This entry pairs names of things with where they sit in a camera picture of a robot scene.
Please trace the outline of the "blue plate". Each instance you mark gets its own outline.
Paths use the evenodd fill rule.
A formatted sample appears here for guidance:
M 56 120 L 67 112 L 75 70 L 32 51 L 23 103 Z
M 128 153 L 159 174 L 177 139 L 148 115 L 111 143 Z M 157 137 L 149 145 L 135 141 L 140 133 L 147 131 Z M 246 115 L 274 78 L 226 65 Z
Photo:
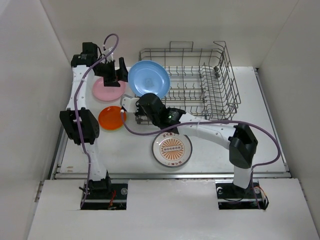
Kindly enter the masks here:
M 138 97 L 153 93 L 161 99 L 171 87 L 171 79 L 166 69 L 152 60 L 136 62 L 128 72 L 127 81 L 132 92 Z

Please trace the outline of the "pink plate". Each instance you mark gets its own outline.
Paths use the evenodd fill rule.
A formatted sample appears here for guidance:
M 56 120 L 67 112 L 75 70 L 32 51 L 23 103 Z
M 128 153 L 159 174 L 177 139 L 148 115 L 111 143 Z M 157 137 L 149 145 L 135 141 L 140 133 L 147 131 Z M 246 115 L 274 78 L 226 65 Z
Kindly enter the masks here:
M 120 98 L 126 91 L 127 83 L 119 81 L 120 87 L 115 86 L 104 86 L 103 78 L 100 77 L 95 81 L 92 87 L 93 96 L 104 102 L 115 101 Z

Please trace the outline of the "white plate orange sunburst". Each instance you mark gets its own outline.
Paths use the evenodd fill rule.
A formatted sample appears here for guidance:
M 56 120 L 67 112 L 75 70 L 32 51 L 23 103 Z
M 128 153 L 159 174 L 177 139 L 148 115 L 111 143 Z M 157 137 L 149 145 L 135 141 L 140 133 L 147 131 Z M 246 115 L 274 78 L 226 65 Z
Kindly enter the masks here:
M 186 135 L 166 132 L 154 138 L 151 151 L 155 160 L 162 166 L 179 168 L 190 160 L 193 145 Z

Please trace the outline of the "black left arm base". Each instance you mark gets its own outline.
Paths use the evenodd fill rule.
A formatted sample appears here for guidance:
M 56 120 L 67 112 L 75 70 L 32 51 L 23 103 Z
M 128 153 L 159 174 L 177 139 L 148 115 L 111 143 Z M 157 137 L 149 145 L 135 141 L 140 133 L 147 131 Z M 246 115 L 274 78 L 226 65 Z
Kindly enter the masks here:
M 112 181 L 111 188 L 107 193 L 92 194 L 88 192 L 86 198 L 85 189 L 81 187 L 80 189 L 83 191 L 80 201 L 81 210 L 122 211 L 127 209 L 128 181 Z

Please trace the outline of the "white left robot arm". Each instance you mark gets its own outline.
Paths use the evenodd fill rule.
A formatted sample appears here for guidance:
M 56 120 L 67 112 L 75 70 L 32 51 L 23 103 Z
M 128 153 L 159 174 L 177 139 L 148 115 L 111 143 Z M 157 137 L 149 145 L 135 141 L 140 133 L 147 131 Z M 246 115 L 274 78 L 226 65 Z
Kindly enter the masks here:
M 99 52 L 99 47 L 93 42 L 82 44 L 82 52 L 75 54 L 70 63 L 73 72 L 70 99 L 66 109 L 59 113 L 68 138 L 80 146 L 86 155 L 88 174 L 82 191 L 103 199 L 111 195 L 112 184 L 107 168 L 98 157 L 100 126 L 87 107 L 86 93 L 89 91 L 88 81 L 95 77 L 103 78 L 104 87 L 118 88 L 120 81 L 127 80 L 128 71 L 122 57 L 119 58 L 119 69 L 115 69 L 115 49 L 104 48 Z

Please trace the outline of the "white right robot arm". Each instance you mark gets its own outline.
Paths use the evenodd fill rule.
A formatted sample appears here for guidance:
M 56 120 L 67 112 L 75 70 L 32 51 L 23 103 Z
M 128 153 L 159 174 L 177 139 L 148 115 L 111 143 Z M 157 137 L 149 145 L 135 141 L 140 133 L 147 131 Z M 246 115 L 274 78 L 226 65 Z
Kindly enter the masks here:
M 184 110 L 166 107 L 154 93 L 144 94 L 136 105 L 162 133 L 198 137 L 227 149 L 229 161 L 234 166 L 232 193 L 243 197 L 250 191 L 252 162 L 258 140 L 247 123 L 204 120 Z

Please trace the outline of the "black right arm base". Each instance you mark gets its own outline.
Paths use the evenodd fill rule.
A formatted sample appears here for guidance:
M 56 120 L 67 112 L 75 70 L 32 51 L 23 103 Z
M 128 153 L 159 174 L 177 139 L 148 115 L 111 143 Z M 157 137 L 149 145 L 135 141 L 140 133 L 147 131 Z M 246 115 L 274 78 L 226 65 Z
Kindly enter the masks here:
M 266 210 L 269 199 L 258 182 L 246 189 L 232 182 L 216 182 L 217 205 L 219 210 Z

